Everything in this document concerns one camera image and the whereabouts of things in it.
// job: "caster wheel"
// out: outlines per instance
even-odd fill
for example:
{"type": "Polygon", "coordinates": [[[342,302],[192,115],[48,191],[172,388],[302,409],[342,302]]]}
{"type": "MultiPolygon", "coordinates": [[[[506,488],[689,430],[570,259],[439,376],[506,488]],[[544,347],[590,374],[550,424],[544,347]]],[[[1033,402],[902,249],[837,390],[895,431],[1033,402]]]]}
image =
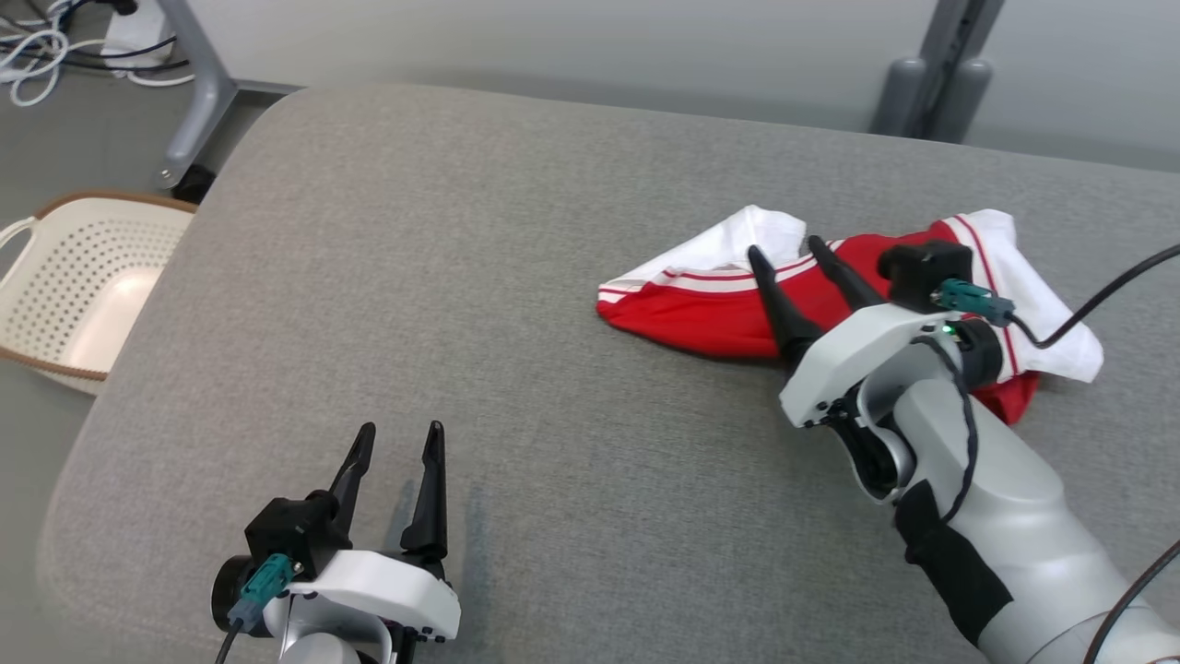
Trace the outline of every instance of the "caster wheel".
{"type": "Polygon", "coordinates": [[[189,170],[184,171],[184,177],[181,178],[181,182],[172,188],[172,197],[177,200],[199,205],[216,178],[216,172],[201,164],[192,164],[189,166],[189,170]]]}

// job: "gray metal leg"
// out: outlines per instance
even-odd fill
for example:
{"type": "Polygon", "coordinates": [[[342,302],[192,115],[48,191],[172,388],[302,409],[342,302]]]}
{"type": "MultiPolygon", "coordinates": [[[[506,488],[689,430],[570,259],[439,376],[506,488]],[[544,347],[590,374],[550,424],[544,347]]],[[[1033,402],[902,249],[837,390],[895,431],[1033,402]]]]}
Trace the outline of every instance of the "gray metal leg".
{"type": "Polygon", "coordinates": [[[201,153],[205,140],[212,134],[230,101],[234,100],[237,85],[222,66],[186,0],[159,0],[159,5],[172,29],[176,31],[177,41],[189,55],[195,74],[189,114],[176,130],[176,136],[172,137],[168,151],[164,152],[164,160],[153,177],[159,188],[171,189],[181,182],[184,171],[201,153]]]}

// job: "red fabric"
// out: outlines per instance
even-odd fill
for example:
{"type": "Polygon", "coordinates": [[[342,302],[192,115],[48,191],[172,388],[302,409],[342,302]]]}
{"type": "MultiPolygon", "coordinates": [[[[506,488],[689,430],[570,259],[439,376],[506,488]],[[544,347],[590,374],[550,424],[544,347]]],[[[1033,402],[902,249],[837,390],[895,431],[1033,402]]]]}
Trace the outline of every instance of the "red fabric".
{"type": "MultiPolygon", "coordinates": [[[[834,251],[885,295],[889,281],[877,274],[878,256],[894,244],[920,244],[932,238],[957,242],[950,228],[935,222],[925,231],[900,237],[848,237],[834,251]]],[[[824,276],[809,256],[780,265],[778,271],[794,272],[781,280],[779,285],[800,313],[825,331],[852,313],[835,284],[824,276]]],[[[598,314],[620,329],[684,351],[717,359],[778,356],[753,276],[707,272],[677,275],[667,271],[663,276],[671,283],[649,282],[617,302],[599,301],[598,314]],[[730,290],[709,291],[709,288],[730,290]]],[[[618,292],[609,287],[601,291],[618,292]]],[[[1021,374],[1002,384],[978,390],[975,396],[1001,420],[1011,425],[1024,415],[1036,392],[1037,380],[1035,373],[1021,374]]]]}

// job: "black velcro strap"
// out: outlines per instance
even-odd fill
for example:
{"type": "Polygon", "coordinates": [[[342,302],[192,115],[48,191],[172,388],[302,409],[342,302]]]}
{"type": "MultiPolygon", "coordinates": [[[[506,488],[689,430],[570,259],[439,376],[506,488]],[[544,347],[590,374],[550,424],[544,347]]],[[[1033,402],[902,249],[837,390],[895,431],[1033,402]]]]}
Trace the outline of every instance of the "black velcro strap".
{"type": "Polygon", "coordinates": [[[966,538],[942,524],[930,482],[902,497],[893,520],[907,547],[906,561],[922,567],[959,633],[978,646],[979,633],[1012,600],[1008,587],[966,538]]]}

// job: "white wall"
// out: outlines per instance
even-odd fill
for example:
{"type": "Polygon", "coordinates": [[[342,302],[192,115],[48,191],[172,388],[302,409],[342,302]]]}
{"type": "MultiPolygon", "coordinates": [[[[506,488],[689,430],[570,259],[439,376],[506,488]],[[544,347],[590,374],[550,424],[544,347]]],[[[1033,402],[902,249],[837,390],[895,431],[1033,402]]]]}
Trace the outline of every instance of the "white wall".
{"type": "Polygon", "coordinates": [[[238,79],[405,80],[867,129],[936,0],[190,0],[238,79]]]}
{"type": "Polygon", "coordinates": [[[1007,0],[964,143],[1180,171],[1180,1],[1007,0]]]}

